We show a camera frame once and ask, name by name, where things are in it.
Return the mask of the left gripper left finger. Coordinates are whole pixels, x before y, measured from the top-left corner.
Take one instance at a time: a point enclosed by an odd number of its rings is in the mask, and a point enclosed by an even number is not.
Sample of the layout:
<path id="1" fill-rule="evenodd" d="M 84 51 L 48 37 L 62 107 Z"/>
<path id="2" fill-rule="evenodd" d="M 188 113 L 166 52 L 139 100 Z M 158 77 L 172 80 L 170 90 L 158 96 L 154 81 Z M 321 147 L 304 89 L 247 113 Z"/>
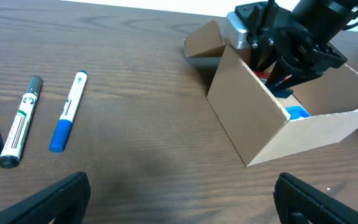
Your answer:
<path id="1" fill-rule="evenodd" d="M 91 196 L 88 176 L 75 172 L 0 211 L 0 223 L 81 223 Z"/>

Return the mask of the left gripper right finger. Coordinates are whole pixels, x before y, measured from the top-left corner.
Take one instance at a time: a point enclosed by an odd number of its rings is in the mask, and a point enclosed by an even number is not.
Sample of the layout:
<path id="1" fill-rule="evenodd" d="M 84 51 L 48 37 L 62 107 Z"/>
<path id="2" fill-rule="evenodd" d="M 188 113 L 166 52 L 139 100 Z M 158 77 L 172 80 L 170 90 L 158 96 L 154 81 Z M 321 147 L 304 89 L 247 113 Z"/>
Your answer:
<path id="1" fill-rule="evenodd" d="M 286 172 L 278 176 L 273 198 L 284 224 L 358 224 L 358 211 Z"/>

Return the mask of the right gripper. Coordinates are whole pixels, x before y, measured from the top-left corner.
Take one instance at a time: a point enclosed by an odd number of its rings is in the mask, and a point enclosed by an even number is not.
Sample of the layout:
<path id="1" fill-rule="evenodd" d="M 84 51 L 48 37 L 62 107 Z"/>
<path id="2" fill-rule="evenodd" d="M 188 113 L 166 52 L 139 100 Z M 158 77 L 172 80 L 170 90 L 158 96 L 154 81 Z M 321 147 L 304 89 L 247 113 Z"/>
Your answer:
<path id="1" fill-rule="evenodd" d="M 249 67 L 263 72 L 277 60 L 265 86 L 275 97 L 288 98 L 290 87 L 346 62 L 330 43 L 344 27 L 346 10 L 336 1 L 300 1 L 292 11 L 275 1 L 237 6 L 234 12 L 247 27 L 252 47 Z"/>

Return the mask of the red black stapler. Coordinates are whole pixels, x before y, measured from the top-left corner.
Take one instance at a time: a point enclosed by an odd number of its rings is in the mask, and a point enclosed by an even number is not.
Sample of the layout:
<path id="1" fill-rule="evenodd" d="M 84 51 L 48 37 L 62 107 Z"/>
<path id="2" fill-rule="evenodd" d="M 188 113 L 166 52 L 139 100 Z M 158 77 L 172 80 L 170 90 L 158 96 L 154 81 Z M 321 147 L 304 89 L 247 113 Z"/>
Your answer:
<path id="1" fill-rule="evenodd" d="M 254 74 L 263 82 L 265 83 L 269 77 L 270 77 L 270 72 L 256 72 L 254 71 Z M 282 82 L 284 82 L 285 80 L 289 79 L 291 77 L 291 75 L 286 76 L 285 78 L 283 78 L 282 81 L 279 81 L 279 84 L 281 84 Z M 293 92 L 293 90 L 291 88 L 287 88 L 284 89 L 282 91 L 289 91 L 290 93 Z"/>

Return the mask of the blue plastic block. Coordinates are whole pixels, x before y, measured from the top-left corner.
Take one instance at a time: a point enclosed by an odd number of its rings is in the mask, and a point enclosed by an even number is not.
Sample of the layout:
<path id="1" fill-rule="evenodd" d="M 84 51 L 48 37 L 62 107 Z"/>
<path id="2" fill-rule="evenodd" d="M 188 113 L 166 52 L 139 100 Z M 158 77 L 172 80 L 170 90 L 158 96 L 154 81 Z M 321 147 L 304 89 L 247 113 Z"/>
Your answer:
<path id="1" fill-rule="evenodd" d="M 298 118 L 308 118 L 311 115 L 304 107 L 297 105 L 297 106 L 290 106 L 286 108 L 286 111 L 290 114 L 290 120 L 295 120 Z"/>

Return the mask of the blue white whiteboard marker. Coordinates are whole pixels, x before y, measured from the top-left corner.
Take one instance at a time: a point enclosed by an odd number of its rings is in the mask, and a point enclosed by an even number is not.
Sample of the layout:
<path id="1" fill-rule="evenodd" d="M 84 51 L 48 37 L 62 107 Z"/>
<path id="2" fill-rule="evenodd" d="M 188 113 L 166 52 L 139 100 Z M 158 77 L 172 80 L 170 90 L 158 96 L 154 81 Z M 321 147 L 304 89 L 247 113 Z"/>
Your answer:
<path id="1" fill-rule="evenodd" d="M 75 79 L 70 88 L 62 114 L 60 115 L 49 145 L 49 150 L 52 152 L 63 152 L 65 149 L 87 79 L 88 74 L 84 70 L 80 70 L 75 75 Z"/>

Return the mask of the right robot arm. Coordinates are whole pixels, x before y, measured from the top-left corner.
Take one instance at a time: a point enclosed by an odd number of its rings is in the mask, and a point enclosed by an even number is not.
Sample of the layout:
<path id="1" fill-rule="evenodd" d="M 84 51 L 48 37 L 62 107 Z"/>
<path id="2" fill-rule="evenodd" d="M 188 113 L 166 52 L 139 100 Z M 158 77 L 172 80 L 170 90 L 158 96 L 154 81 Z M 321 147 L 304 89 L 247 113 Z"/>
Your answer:
<path id="1" fill-rule="evenodd" d="M 357 17 L 358 0 L 301 0 L 292 11 L 268 0 L 236 6 L 226 16 L 232 46 L 250 47 L 253 71 L 273 68 L 265 86 L 279 98 L 347 61 L 330 41 L 356 27 L 350 21 Z"/>

